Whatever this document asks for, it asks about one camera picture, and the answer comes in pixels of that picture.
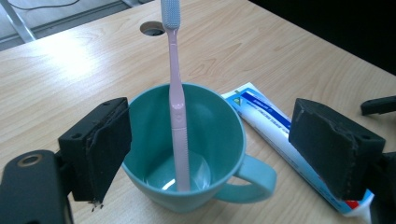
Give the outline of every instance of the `floor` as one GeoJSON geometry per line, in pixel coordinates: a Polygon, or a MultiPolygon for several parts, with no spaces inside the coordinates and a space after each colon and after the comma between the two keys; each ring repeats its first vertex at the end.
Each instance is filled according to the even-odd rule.
{"type": "MultiPolygon", "coordinates": [[[[33,10],[21,10],[14,7],[16,13],[24,20],[26,26],[37,39],[131,7],[137,7],[148,1],[150,0],[8,0],[10,4],[16,7],[53,6],[33,10]],[[56,7],[74,2],[76,3],[71,6],[56,7]]],[[[9,22],[7,13],[1,6],[0,27],[0,50],[13,48],[24,43],[9,22]]]]}

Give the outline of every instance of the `black foam pad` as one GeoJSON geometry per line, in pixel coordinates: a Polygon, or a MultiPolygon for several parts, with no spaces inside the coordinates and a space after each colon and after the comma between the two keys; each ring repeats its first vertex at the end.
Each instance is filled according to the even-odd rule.
{"type": "Polygon", "coordinates": [[[385,145],[353,120],[305,99],[295,102],[289,141],[342,200],[362,199],[367,167],[379,160],[385,145]]]}
{"type": "Polygon", "coordinates": [[[76,201],[101,203],[131,148],[132,133],[126,98],[97,106],[59,138],[61,157],[75,179],[70,189],[76,201]]]}

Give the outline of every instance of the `cup handle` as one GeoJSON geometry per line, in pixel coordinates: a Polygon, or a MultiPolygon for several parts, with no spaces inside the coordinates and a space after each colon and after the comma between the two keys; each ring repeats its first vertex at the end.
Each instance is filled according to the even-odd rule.
{"type": "Polygon", "coordinates": [[[215,198],[228,203],[256,203],[269,198],[275,190],[276,172],[266,163],[245,155],[242,165],[234,176],[250,184],[226,183],[215,198]]]}

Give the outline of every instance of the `screw hole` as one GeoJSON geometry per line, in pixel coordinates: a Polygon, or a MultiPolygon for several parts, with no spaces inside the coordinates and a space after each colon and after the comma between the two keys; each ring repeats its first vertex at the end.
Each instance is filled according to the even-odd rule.
{"type": "Polygon", "coordinates": [[[362,135],[361,137],[362,137],[363,139],[371,139],[371,137],[370,137],[369,135],[365,135],[365,134],[362,135]]]}
{"type": "Polygon", "coordinates": [[[41,154],[29,155],[18,161],[18,165],[20,167],[35,165],[38,164],[41,159],[43,159],[43,155],[41,154]]]}
{"type": "Polygon", "coordinates": [[[76,138],[80,138],[81,136],[82,136],[81,133],[75,133],[75,134],[72,135],[72,138],[76,139],[76,138]]]}

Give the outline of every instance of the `black cable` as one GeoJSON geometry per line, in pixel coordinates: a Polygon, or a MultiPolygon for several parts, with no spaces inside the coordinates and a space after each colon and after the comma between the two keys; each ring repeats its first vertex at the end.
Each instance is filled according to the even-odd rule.
{"type": "Polygon", "coordinates": [[[12,3],[10,3],[10,2],[9,2],[9,4],[10,4],[12,7],[15,7],[15,8],[17,8],[17,9],[29,11],[29,10],[35,10],[35,9],[45,8],[45,7],[69,7],[69,6],[74,5],[74,4],[77,3],[77,2],[79,2],[79,0],[76,0],[76,1],[74,1],[74,2],[72,2],[72,3],[69,3],[69,4],[64,4],[64,5],[42,6],[42,7],[17,7],[17,6],[14,6],[14,5],[13,5],[12,3]]]}

